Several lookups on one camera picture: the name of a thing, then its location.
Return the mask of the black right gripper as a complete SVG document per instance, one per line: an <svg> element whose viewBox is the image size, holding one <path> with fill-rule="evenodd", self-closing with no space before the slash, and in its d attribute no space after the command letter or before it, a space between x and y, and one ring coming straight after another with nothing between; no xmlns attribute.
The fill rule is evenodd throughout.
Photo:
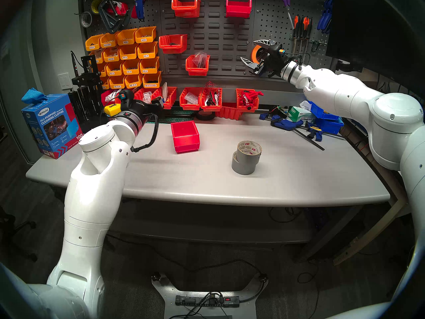
<svg viewBox="0 0 425 319"><path fill-rule="evenodd" d="M253 62L245 57L240 57L242 63L253 73L260 73L262 68L268 72L267 77L280 76L281 71L289 64L289 57L285 50L274 48L274 40L255 40L253 44L264 48L260 62Z"/></svg>

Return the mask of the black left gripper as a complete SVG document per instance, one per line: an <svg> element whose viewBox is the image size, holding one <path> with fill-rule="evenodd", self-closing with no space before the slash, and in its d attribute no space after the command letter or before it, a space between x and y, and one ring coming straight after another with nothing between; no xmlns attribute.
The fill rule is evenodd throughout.
<svg viewBox="0 0 425 319"><path fill-rule="evenodd" d="M133 112L143 121L153 114L159 117L159 112L164 109L164 103L163 97L155 97L151 103L137 99L126 100L125 111Z"/></svg>

